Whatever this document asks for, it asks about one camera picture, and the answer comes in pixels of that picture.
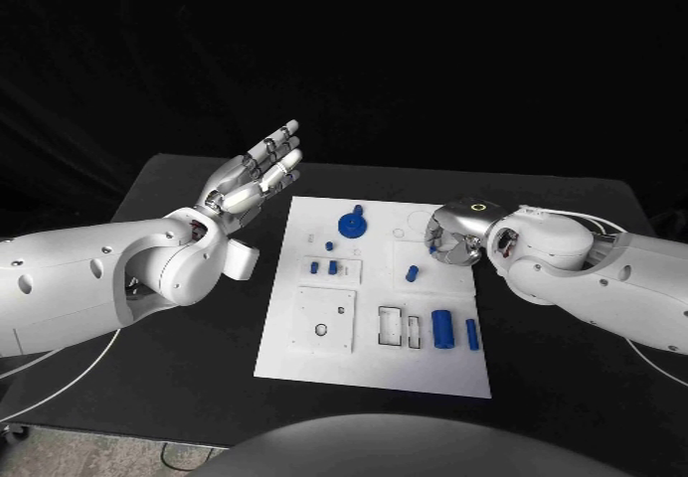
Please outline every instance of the floor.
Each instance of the floor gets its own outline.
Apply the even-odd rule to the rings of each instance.
[[[0,450],[0,477],[179,477],[161,462],[162,442],[32,427],[27,440]],[[169,444],[165,459],[194,469],[210,448]],[[217,456],[223,449],[213,451]]]

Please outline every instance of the black cable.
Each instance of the black cable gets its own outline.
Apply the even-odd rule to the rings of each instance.
[[[161,449],[161,462],[162,462],[162,465],[165,467],[168,467],[168,469],[172,469],[172,470],[178,470],[179,472],[194,472],[194,470],[198,469],[198,467],[201,467],[201,465],[204,465],[210,460],[211,460],[211,456],[213,456],[213,451],[215,450],[215,447],[211,448],[211,451],[208,452],[208,456],[205,457],[205,460],[204,460],[204,464],[201,464],[195,469],[182,469],[181,467],[175,467],[172,464],[168,463],[168,461],[165,460],[165,450],[168,448],[168,444],[169,442],[165,442],[162,444],[162,449]]]

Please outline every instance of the black curtain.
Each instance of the black curtain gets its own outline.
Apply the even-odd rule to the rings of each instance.
[[[308,161],[621,179],[683,237],[686,9],[635,8],[299,21],[217,2],[6,2],[0,236],[106,222],[153,154],[231,157],[298,118]]]

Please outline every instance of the white board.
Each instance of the white board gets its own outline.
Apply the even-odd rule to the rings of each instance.
[[[361,238],[351,239],[341,235],[338,221],[357,204],[363,205],[368,229]],[[481,337],[481,350],[471,351],[466,332],[466,319],[474,318],[479,323],[474,270],[440,263],[430,257],[423,244],[427,220],[439,207],[295,197],[256,377],[491,397],[485,343]],[[335,244],[332,251],[327,251],[328,241]],[[315,257],[322,261],[319,278],[311,276]],[[331,259],[339,263],[360,260],[354,273],[354,276],[360,274],[360,280],[328,278]],[[410,264],[419,266],[413,283],[406,281]],[[316,297],[325,297],[329,289],[355,292],[352,339],[345,353],[332,352],[319,341],[306,346],[292,343],[296,341],[293,337],[303,333],[312,333],[308,340],[318,339],[311,329],[314,316],[295,317],[298,295],[305,287],[318,290]],[[380,307],[402,309],[402,346],[378,344]],[[433,346],[435,310],[452,312],[456,347],[451,350]],[[409,316],[419,317],[420,349],[409,347]],[[302,326],[295,323],[308,325],[295,330],[295,326]]]

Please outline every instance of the robotic hand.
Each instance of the robotic hand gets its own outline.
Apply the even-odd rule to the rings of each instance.
[[[593,233],[575,219],[588,219]],[[601,223],[619,233],[608,234]],[[464,198],[430,219],[433,257],[471,266],[484,249],[513,291],[627,339],[688,354],[688,245],[628,233],[586,214]]]
[[[227,162],[194,208],[0,242],[0,357],[64,348],[197,303],[223,273],[250,278],[259,250],[228,236],[299,179],[298,129],[290,121]]]

